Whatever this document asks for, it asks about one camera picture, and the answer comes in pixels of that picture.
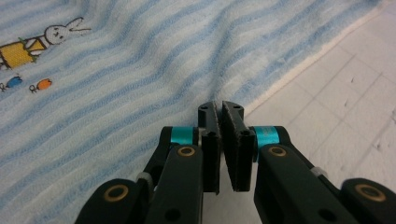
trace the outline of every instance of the cartoon animal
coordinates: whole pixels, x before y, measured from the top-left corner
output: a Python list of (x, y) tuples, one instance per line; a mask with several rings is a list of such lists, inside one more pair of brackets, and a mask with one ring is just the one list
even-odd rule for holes
[(29, 90), (30, 90), (32, 93), (35, 93), (35, 92), (37, 92), (37, 91), (45, 90), (46, 88), (50, 87), (50, 85), (52, 85), (52, 81), (51, 81), (49, 78), (45, 78), (45, 79), (39, 81), (39, 82), (37, 83), (37, 85), (31, 85), (31, 86), (29, 87)]
[(83, 18), (70, 21), (66, 26), (52, 25), (48, 27), (43, 35), (18, 42), (6, 44), (0, 47), (0, 70), (13, 69), (26, 63), (35, 63), (38, 56), (52, 45), (59, 45), (66, 39), (85, 35), (91, 29), (77, 29)]
[(1, 91), (5, 91), (6, 88), (14, 88), (15, 86), (18, 86), (22, 83), (22, 79), (20, 74), (17, 73), (17, 76), (13, 77), (12, 79), (10, 79), (6, 86), (3, 83), (0, 83), (0, 90)]

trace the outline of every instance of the white tile floor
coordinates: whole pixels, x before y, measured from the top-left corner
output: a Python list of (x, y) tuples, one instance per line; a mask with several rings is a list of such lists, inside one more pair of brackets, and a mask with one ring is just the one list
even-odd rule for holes
[[(364, 177), (396, 192), (396, 2), (245, 122), (284, 126), (338, 188), (347, 178)], [(255, 176), (250, 193), (234, 193), (225, 168), (221, 181), (218, 197), (205, 195), (204, 223), (261, 223), (252, 201)]]

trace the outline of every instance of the striped towel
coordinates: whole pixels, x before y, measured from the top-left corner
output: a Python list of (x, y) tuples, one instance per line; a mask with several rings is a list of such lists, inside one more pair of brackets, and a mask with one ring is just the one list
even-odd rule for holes
[(74, 222), (99, 185), (135, 179), (163, 126), (262, 103), (380, 2), (2, 0), (1, 222)]

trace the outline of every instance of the black plastic part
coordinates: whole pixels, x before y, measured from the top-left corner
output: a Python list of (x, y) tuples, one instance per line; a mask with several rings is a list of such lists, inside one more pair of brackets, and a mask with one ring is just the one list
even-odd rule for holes
[(199, 130), (197, 127), (192, 129), (192, 144), (198, 146), (199, 142)]
[[(124, 224), (143, 223), (149, 207), (149, 193), (143, 180), (137, 183), (125, 179), (113, 179), (101, 185), (81, 209), (76, 224)], [(108, 197), (120, 200), (109, 201)]]
[[(275, 126), (276, 131), (279, 135), (279, 144), (282, 146), (286, 146), (293, 150), (293, 152), (298, 156), (298, 158), (306, 165), (308, 169), (312, 169), (315, 167), (314, 164), (311, 163), (304, 155), (303, 153), (298, 150), (294, 144), (290, 140), (290, 136), (288, 131), (282, 127), (282, 126)], [(335, 187), (335, 185), (332, 184), (324, 175), (318, 176), (318, 180), (335, 196), (339, 196), (340, 190)]]
[[(257, 156), (259, 154), (259, 147), (258, 147), (258, 140), (257, 140), (257, 134), (255, 127), (248, 127), (251, 131), (254, 132), (255, 134), (255, 140), (254, 140), (254, 148), (253, 148), (253, 161), (257, 161)], [(294, 145), (291, 143), (289, 133), (286, 131), (286, 129), (282, 126), (274, 126), (276, 129), (277, 135), (279, 137), (279, 144), (288, 146), (288, 147), (294, 147)]]
[(256, 134), (244, 124), (244, 107), (223, 101), (221, 130), (233, 190), (249, 191)]
[(168, 157), (169, 147), (171, 146), (172, 127), (163, 127), (160, 142), (146, 165), (144, 172), (151, 174), (154, 186), (160, 180), (166, 158)]
[[(194, 154), (180, 156), (177, 151), (183, 147), (193, 148)], [(201, 223), (203, 159), (197, 146), (171, 149), (145, 223)]]
[(293, 149), (267, 145), (260, 153), (254, 202), (263, 223), (358, 223)]
[(396, 194), (374, 181), (346, 180), (340, 199), (360, 223), (396, 223)]
[(204, 152), (204, 192), (219, 194), (219, 169), (221, 153), (221, 132), (215, 102), (198, 107), (198, 127), (201, 132)]

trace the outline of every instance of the yellow cartoon figure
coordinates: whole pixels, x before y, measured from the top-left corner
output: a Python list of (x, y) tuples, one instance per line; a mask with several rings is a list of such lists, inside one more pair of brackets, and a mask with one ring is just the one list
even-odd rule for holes
[(82, 18), (70, 21), (66, 26), (52, 25), (43, 35), (18, 42), (6, 44), (0, 47), (0, 70), (13, 69), (25, 63), (35, 63), (38, 56), (49, 46), (59, 45), (73, 35), (85, 35), (91, 29), (76, 29), (82, 22)]

